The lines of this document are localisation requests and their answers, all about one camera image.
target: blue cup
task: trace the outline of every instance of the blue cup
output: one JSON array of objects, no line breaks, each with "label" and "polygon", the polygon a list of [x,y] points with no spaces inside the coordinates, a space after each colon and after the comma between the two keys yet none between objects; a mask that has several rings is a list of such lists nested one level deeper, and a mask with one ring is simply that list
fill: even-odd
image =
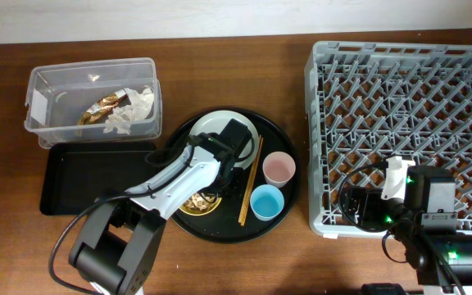
[{"label": "blue cup", "polygon": [[278,188],[264,184],[252,192],[250,203],[252,212],[257,219],[269,221],[284,209],[285,200]]}]

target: wooden table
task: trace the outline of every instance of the wooden table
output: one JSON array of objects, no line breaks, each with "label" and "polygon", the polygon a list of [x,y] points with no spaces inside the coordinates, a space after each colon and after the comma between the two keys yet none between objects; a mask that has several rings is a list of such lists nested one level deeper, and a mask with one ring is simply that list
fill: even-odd
[{"label": "wooden table", "polygon": [[[276,229],[259,239],[209,243],[170,221],[144,285],[146,293],[336,293],[374,282],[418,289],[413,269],[387,259],[379,239],[331,240],[309,229],[303,68],[319,40],[469,44],[472,29],[0,45],[0,294],[71,293],[48,276],[48,256],[70,217],[39,212],[48,151],[23,127],[30,71],[35,66],[128,57],[156,62],[164,104],[159,146],[189,117],[230,105],[271,118],[302,159],[297,204]],[[88,287],[66,262],[75,234],[60,250],[56,270],[62,278]],[[120,234],[128,236],[125,230]],[[388,247],[402,257],[399,243],[389,242]]]}]

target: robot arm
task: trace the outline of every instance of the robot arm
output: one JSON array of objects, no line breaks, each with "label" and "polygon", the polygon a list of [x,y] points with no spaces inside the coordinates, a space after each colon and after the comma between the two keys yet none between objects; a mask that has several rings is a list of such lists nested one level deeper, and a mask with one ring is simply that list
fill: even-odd
[{"label": "robot arm", "polygon": [[[137,293],[152,269],[166,220],[194,193],[223,188],[239,162],[254,160],[249,128],[254,126],[232,119],[219,134],[191,134],[184,151],[164,170],[129,188],[121,201],[106,202],[88,215],[69,263],[99,293]],[[237,157],[248,143],[247,156]],[[132,229],[129,241],[111,233],[110,225]]]},{"label": "robot arm", "polygon": [[[472,235],[456,232],[456,186],[449,171],[415,166],[400,156],[379,167],[385,167],[383,189],[355,187],[340,193],[346,198],[344,212],[359,213],[358,228],[387,230],[403,243],[424,294],[472,294]],[[384,293],[387,286],[377,287],[362,290],[401,294],[398,288]]]}]

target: pink cup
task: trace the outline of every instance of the pink cup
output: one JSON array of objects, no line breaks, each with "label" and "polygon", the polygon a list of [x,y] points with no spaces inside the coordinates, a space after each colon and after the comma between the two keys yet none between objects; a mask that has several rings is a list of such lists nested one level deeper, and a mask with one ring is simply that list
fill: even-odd
[{"label": "pink cup", "polygon": [[283,187],[296,172],[296,164],[285,152],[272,152],[263,161],[265,181],[276,188]]}]

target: food wrapper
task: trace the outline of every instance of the food wrapper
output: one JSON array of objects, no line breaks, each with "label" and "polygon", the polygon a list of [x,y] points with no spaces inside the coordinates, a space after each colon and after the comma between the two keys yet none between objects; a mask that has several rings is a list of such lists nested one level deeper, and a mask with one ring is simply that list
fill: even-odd
[{"label": "food wrapper", "polygon": [[125,98],[127,92],[125,89],[118,90],[94,103],[78,120],[78,125],[89,125],[96,123],[107,113],[117,107]]},{"label": "food wrapper", "polygon": [[118,134],[130,134],[132,121],[145,120],[150,114],[154,103],[154,93],[150,88],[145,88],[141,93],[125,88],[130,104],[124,107],[116,107],[105,121],[103,133],[109,133],[117,129]]}]

